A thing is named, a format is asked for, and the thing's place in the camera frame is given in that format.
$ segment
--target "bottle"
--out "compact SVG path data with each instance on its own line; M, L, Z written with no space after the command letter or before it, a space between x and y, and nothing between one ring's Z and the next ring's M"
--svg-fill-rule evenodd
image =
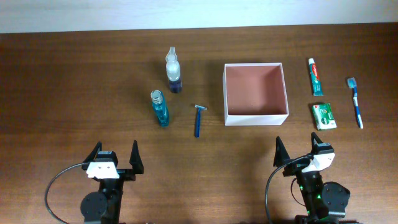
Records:
M172 93L179 93L182 90L180 64L177 61L177 54L175 48L171 47L166 56L166 72L169 78L170 91Z
M169 125L169 110L167 109L166 100L160 90L154 90L150 93L152 98L152 107L162 127Z

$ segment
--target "teal bottle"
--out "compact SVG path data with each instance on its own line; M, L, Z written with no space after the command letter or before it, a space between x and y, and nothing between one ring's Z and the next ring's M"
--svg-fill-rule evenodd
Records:
M160 90L154 90L150 94L152 98L152 107L155 110L155 114L159 123L162 127L169 125L169 110L167 109L166 99Z

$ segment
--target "toothpaste tube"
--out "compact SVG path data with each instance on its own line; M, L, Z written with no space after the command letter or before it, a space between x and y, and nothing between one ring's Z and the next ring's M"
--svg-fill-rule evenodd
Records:
M312 90L314 96L323 96L323 91L321 87L321 81L319 80L317 66L313 58L308 60L310 64L310 73L311 73L311 80L312 80Z
M337 128L329 103L324 105L313 105L312 112L317 122L318 130Z

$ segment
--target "blue razor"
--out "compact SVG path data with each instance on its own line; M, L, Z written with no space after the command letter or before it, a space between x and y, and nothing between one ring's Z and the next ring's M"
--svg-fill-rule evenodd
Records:
M361 129L363 129L363 123L361 119L361 113L359 112L359 106L358 106L358 91L356 89L356 81L355 78L349 78L347 79L347 84L349 88L352 88L354 90L354 106L355 106L355 112L356 112L356 119L358 121L358 125Z
M196 126L195 126L195 137L196 137L196 138L199 138L199 135L200 135L201 111L202 111L202 110L207 110L207 108L205 108L204 106L199 106L199 105L195 105L195 107L198 108L197 122L196 122Z

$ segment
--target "open box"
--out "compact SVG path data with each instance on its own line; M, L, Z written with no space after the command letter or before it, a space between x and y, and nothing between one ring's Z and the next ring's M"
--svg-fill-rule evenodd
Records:
M224 66L226 126L281 125L289 115L282 63Z

